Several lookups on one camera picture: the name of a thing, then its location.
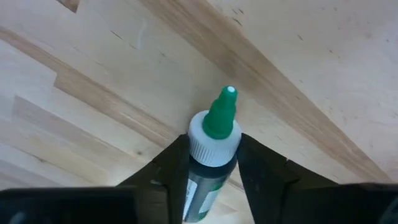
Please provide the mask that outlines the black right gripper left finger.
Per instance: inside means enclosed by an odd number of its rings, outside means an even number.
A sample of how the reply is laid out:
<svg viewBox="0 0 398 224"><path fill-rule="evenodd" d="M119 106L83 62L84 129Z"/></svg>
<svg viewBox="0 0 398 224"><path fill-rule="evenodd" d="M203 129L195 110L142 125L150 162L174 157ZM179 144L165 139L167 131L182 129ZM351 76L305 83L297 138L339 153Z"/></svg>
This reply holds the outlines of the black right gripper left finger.
<svg viewBox="0 0 398 224"><path fill-rule="evenodd" d="M189 143L187 134L180 135L147 165L119 184L133 188L138 224L183 222Z"/></svg>

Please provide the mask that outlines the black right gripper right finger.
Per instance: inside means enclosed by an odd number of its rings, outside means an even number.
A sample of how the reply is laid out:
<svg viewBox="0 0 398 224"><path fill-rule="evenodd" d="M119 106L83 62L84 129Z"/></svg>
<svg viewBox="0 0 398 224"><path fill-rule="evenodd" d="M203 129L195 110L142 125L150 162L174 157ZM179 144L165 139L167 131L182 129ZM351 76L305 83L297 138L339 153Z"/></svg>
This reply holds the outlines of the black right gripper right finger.
<svg viewBox="0 0 398 224"><path fill-rule="evenodd" d="M312 189L337 183L242 134L238 151L239 173L256 223L279 223L291 188Z"/></svg>

